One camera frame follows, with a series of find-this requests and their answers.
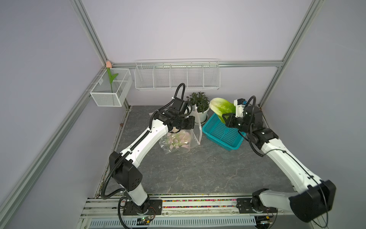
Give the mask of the clear pink-dotted zipper bag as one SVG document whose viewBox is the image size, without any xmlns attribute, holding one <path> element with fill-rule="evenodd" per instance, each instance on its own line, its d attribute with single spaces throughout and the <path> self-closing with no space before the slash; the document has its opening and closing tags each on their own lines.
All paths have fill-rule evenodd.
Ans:
<svg viewBox="0 0 366 229">
<path fill-rule="evenodd" d="M 163 136 L 159 145 L 166 153 L 188 152 L 191 148 L 192 135 L 190 131 L 180 131 L 179 133 L 167 133 Z"/>
</svg>

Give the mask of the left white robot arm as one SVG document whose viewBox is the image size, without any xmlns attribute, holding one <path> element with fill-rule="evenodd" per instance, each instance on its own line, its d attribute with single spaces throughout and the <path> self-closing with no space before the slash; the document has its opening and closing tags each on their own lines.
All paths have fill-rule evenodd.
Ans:
<svg viewBox="0 0 366 229">
<path fill-rule="evenodd" d="M 185 88 L 184 83 L 179 84 L 172 100 L 150 116 L 149 126 L 145 131 L 120 153 L 113 151 L 110 154 L 109 173 L 100 193 L 102 199 L 123 192 L 134 212 L 144 214 L 149 211 L 150 198 L 143 188 L 143 175 L 138 168 L 147 153 L 163 136 L 194 128 L 192 107 L 184 100 Z"/>
</svg>

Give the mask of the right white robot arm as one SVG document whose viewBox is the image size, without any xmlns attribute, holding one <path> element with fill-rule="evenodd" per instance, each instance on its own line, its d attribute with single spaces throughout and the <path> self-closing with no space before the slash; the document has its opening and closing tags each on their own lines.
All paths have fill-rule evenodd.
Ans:
<svg viewBox="0 0 366 229">
<path fill-rule="evenodd" d="M 264 127 L 263 113 L 255 105 L 256 97 L 234 101 L 235 112 L 222 115 L 229 128 L 245 133 L 251 149 L 260 157 L 269 157 L 290 180 L 294 191 L 260 189 L 252 194 L 251 207 L 260 213 L 267 208 L 290 211 L 303 222 L 328 215 L 332 209 L 336 186 L 323 180 L 304 166 L 283 144 L 279 136 Z"/>
</svg>

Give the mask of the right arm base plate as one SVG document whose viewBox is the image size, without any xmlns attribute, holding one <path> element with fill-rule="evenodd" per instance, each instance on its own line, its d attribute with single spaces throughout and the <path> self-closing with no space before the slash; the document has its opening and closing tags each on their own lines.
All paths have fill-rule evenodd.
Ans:
<svg viewBox="0 0 366 229">
<path fill-rule="evenodd" d="M 236 208 L 239 213 L 277 213 L 278 210 L 272 207 L 265 207 L 258 198 L 245 197 L 238 198 Z"/>
</svg>

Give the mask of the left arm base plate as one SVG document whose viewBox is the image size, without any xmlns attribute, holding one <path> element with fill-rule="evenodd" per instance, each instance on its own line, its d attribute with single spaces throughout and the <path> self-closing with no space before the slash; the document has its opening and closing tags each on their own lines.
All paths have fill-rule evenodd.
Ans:
<svg viewBox="0 0 366 229">
<path fill-rule="evenodd" d="M 161 215 L 163 209 L 163 201 L 161 199 L 147 199 L 141 206 L 133 201 L 127 201 L 124 205 L 123 215 Z"/>
</svg>

